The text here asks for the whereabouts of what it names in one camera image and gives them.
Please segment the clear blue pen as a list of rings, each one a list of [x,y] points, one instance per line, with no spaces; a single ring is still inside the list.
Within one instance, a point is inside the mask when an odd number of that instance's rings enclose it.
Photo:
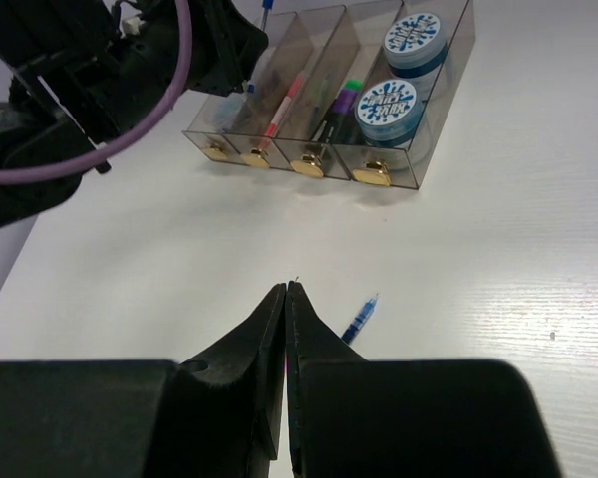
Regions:
[[[363,326],[368,322],[370,317],[373,315],[374,310],[376,308],[377,302],[379,299],[379,295],[375,294],[373,297],[368,299],[360,308],[358,313],[352,319],[352,321],[347,326],[344,333],[341,335],[341,340],[346,344],[350,345],[355,337],[358,335],[359,331],[363,328]]]

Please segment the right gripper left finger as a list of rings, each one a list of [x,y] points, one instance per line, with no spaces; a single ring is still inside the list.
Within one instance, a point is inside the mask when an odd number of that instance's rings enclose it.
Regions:
[[[194,357],[0,361],[0,477],[264,477],[285,288]]]

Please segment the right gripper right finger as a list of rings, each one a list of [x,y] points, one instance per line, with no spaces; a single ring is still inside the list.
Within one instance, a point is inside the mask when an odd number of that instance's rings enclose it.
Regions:
[[[290,457],[298,477],[558,477],[532,389],[491,358],[368,360],[285,302]]]

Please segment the blue ballpoint pen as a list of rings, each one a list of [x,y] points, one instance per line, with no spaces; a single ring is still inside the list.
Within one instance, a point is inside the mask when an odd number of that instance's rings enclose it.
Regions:
[[[260,19],[260,29],[264,31],[266,29],[268,16],[272,10],[274,0],[263,0],[262,1],[262,14]]]

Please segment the purple highlighter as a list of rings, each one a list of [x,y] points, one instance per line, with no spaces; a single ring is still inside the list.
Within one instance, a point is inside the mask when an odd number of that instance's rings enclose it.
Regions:
[[[348,80],[310,135],[311,142],[332,143],[340,134],[363,84]]]

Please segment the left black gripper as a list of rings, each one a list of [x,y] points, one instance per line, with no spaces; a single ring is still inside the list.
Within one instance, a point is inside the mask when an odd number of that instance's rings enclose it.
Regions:
[[[179,50],[172,1],[132,1],[135,31],[122,27],[122,3],[111,6],[113,43],[108,52],[120,70],[94,86],[104,134],[123,134],[148,116],[170,85]],[[231,1],[190,1],[192,50],[182,90],[227,97],[242,93],[269,38]]]

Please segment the paperclip jar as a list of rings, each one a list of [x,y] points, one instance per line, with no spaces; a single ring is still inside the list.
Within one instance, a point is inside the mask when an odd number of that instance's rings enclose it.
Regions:
[[[218,131],[230,131],[245,101],[244,95],[229,96],[222,99],[211,114],[210,122]]]

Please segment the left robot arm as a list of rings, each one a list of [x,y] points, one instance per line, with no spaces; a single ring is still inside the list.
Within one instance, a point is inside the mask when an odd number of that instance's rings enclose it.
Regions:
[[[268,44],[230,1],[0,1],[0,228],[108,172],[183,93],[243,92]]]

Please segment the green highlighter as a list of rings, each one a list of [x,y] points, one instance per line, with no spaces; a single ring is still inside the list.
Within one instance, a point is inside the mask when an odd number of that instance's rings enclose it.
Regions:
[[[344,118],[351,110],[363,84],[357,80],[348,80],[332,100],[320,99],[313,108],[310,125],[316,128],[322,123],[332,123]]]

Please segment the pink gel pen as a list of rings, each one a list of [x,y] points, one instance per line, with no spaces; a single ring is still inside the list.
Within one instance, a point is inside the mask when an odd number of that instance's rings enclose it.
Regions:
[[[268,127],[264,133],[265,137],[272,137],[274,135],[275,131],[279,128],[279,126],[281,125],[281,122],[283,121],[283,119],[285,118],[286,114],[289,111],[292,101],[294,100],[296,95],[301,90],[301,87],[305,81],[305,77],[306,77],[306,73],[304,71],[301,71],[297,75],[297,77],[293,80],[288,92],[286,93],[283,100],[281,101],[270,124],[268,125]]]

